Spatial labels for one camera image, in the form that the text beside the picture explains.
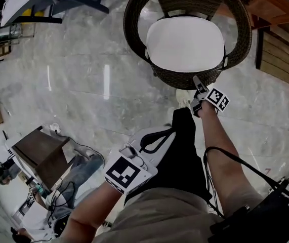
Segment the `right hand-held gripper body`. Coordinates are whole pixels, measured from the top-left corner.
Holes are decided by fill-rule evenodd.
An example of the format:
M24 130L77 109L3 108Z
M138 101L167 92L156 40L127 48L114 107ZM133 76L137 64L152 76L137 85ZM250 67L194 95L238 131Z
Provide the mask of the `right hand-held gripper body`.
M208 101L220 112L223 112L229 104L229 98L223 92L215 88L209 90L203 84L198 84L196 93L190 103L194 116L198 116L198 111L202 109L203 101Z

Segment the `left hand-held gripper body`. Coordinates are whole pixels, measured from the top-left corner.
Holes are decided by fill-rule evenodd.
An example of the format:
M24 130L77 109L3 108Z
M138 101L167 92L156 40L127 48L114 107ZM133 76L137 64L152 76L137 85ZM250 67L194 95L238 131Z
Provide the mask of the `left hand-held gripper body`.
M175 136L175 129L169 126L139 130L128 142L112 148L104 167L106 182L124 195L143 186L157 175L157 166Z

